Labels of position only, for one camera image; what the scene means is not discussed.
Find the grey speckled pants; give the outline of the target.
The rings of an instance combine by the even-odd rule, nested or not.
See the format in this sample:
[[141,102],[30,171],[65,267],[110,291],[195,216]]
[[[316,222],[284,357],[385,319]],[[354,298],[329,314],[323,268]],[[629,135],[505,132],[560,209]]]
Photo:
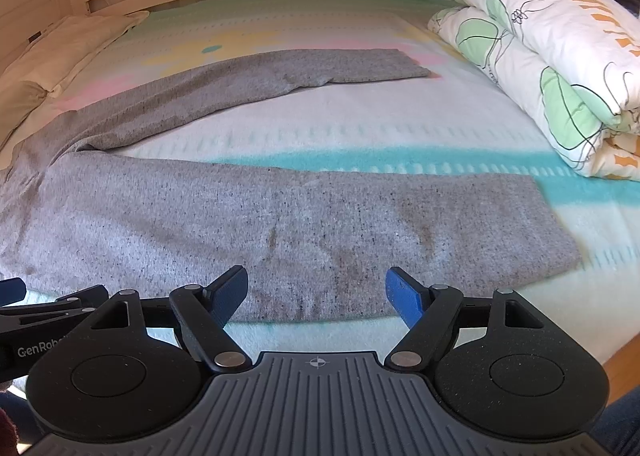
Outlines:
[[474,297],[582,259],[537,183],[297,171],[122,156],[119,149],[237,106],[328,85],[424,78],[405,53],[285,50],[154,80],[56,117],[1,172],[1,272],[42,293],[86,285],[160,296],[232,265],[244,321],[390,313],[396,265]]

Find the beige pillow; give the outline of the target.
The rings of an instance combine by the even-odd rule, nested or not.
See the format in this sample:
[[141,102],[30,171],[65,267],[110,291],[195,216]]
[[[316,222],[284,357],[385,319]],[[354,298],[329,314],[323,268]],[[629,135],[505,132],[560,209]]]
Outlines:
[[47,96],[46,89],[29,80],[21,80],[1,92],[0,149],[6,146],[14,131],[47,99]]

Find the floral pastel bed blanket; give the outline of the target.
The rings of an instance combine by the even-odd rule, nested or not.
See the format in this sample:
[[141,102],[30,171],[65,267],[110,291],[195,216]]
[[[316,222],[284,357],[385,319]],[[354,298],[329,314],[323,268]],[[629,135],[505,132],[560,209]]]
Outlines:
[[210,0],[153,12],[40,105],[2,149],[52,119],[171,74],[284,49],[398,49],[429,79],[329,86],[252,104],[129,146],[142,158],[298,170],[533,177],[582,250],[524,295],[605,361],[639,332],[639,187],[587,179],[533,120],[426,27],[444,0]]

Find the cream pillow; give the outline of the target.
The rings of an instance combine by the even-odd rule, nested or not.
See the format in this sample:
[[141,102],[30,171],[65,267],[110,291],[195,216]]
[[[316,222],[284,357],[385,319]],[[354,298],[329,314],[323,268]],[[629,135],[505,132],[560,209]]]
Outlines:
[[31,82],[57,97],[102,50],[149,11],[128,16],[66,16],[29,45],[1,75],[1,90]]

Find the folded floral white duvet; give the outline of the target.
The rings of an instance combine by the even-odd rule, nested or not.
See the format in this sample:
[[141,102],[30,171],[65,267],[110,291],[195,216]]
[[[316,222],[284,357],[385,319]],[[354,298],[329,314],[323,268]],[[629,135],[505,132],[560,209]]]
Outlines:
[[639,20],[615,0],[453,0],[428,27],[583,177],[639,178]]

